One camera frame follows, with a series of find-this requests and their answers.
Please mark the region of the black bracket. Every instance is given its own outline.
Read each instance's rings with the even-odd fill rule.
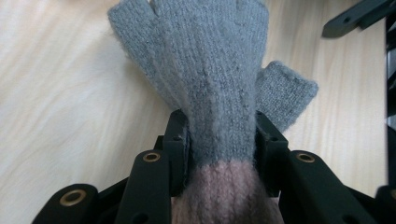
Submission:
[[[394,0],[363,0],[355,6],[328,21],[322,36],[337,38],[351,32],[357,27],[362,30],[380,21],[396,11]]]

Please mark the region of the pink knit cuff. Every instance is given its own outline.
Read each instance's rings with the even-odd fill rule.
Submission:
[[[283,220],[251,162],[219,161],[193,172],[182,196],[173,200],[172,222],[250,224]]]

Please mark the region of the light wood surface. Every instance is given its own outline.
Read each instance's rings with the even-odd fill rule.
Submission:
[[[163,134],[169,109],[113,36],[118,0],[0,0],[0,223],[29,223],[57,190],[103,190]],[[285,135],[350,187],[386,183],[384,22],[336,40],[324,23],[356,1],[267,0],[263,65],[320,87]]]

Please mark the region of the wood grain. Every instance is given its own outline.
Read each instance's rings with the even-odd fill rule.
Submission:
[[[0,223],[28,223],[57,190],[103,190],[153,147],[170,114],[120,48],[106,12],[118,0],[0,1]],[[318,82],[287,132],[352,188],[386,182],[384,22],[336,40],[323,24],[356,1],[267,0],[263,65]]]

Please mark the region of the knit cuff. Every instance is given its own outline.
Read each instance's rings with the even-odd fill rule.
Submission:
[[[181,197],[173,200],[172,222],[283,223],[248,161],[218,161],[196,168]]]
[[[262,69],[256,82],[256,108],[281,131],[286,131],[317,95],[318,84],[282,62]]]

